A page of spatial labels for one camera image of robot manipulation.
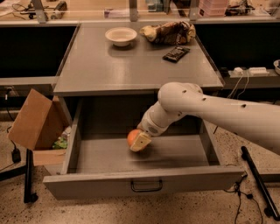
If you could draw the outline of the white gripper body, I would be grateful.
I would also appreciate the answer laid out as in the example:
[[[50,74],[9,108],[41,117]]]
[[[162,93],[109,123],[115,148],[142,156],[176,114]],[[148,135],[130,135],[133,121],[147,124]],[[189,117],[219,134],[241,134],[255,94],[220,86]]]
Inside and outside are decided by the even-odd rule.
[[[145,112],[137,127],[146,135],[158,137],[169,127],[168,117],[164,113]]]

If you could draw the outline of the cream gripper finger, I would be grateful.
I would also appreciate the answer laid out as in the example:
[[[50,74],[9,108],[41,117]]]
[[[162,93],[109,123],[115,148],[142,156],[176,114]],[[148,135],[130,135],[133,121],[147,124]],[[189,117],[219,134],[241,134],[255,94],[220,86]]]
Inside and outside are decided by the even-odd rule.
[[[130,149],[134,152],[143,150],[151,142],[151,137],[142,131],[134,135]]]

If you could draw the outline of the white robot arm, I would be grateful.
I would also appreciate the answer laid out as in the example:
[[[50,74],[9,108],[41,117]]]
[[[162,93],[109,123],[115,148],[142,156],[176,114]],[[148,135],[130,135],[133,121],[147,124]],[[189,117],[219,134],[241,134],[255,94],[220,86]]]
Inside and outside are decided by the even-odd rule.
[[[170,82],[157,94],[157,102],[127,137],[132,151],[141,151],[184,116],[196,116],[280,154],[280,107],[206,95],[192,83]]]

